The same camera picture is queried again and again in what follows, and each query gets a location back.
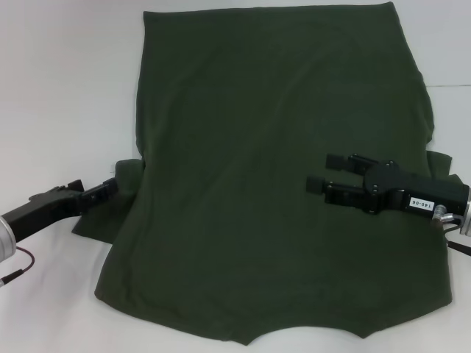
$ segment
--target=silver cylinder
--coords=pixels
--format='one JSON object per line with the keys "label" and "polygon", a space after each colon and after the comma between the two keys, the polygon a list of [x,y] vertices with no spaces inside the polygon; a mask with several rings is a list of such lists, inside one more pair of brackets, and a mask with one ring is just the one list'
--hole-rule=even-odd
{"label": "silver cylinder", "polygon": [[471,191],[468,197],[468,205],[466,206],[466,211],[464,211],[464,223],[463,227],[460,230],[460,233],[471,237]]}
{"label": "silver cylinder", "polygon": [[16,239],[8,223],[0,216],[0,262],[12,257],[16,251]]}

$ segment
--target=t-shirt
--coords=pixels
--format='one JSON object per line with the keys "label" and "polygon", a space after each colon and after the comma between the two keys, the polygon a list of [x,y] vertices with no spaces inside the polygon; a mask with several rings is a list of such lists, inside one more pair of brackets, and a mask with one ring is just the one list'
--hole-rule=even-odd
{"label": "t-shirt", "polygon": [[451,301],[430,221],[305,192],[349,185],[327,154],[445,177],[392,3],[144,13],[136,135],[120,194],[77,234],[113,242],[96,296],[124,313],[248,344],[286,327],[361,337]]}

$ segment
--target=white table surface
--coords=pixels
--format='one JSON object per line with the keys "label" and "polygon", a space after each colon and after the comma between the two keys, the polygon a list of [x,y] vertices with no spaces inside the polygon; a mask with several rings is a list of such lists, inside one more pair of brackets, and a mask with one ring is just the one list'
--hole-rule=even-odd
{"label": "white table surface", "polygon": [[[0,214],[74,179],[94,186],[112,176],[117,160],[138,156],[134,114],[144,10],[341,3],[378,1],[1,1]],[[431,149],[453,155],[453,172],[469,184],[471,87],[465,85],[471,85],[471,2],[395,4],[430,86],[436,119]],[[0,290],[0,352],[469,351],[471,257],[454,251],[449,251],[454,300],[448,307],[365,340],[336,329],[299,327],[245,347],[141,321],[95,299],[110,246],[72,235],[75,221],[61,221],[21,244],[37,262]],[[471,245],[464,236],[450,238]],[[18,253],[0,264],[0,276],[28,262]]]}

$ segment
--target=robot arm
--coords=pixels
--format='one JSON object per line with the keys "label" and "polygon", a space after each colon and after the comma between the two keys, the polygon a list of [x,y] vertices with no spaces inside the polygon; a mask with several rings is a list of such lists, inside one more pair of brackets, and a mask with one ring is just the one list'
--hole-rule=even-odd
{"label": "robot arm", "polygon": [[[82,181],[76,180],[30,197],[28,203],[0,216],[0,263],[15,254],[18,242],[61,219],[82,215],[117,191],[115,178],[87,191]],[[0,287],[22,275],[22,271],[0,279]]]}
{"label": "robot arm", "polygon": [[[329,154],[326,168],[364,176],[361,187],[325,181],[309,176],[306,190],[325,194],[325,202],[355,207],[375,215],[382,210],[399,210],[428,217],[435,225],[458,224],[446,232],[460,229],[471,236],[471,193],[468,185],[431,179],[408,173],[392,160],[377,162],[352,154],[347,159]],[[471,256],[471,248],[451,241],[448,247]]]}

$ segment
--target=dark green t-shirt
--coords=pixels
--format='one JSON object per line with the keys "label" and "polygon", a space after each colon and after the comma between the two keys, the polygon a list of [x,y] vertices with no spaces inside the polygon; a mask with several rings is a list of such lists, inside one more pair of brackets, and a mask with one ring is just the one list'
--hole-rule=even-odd
{"label": "dark green t-shirt", "polygon": [[361,337],[451,301],[429,220],[305,192],[327,153],[446,176],[431,103],[392,3],[144,13],[143,161],[75,232],[113,242],[96,296],[130,315],[248,344],[294,326]]}

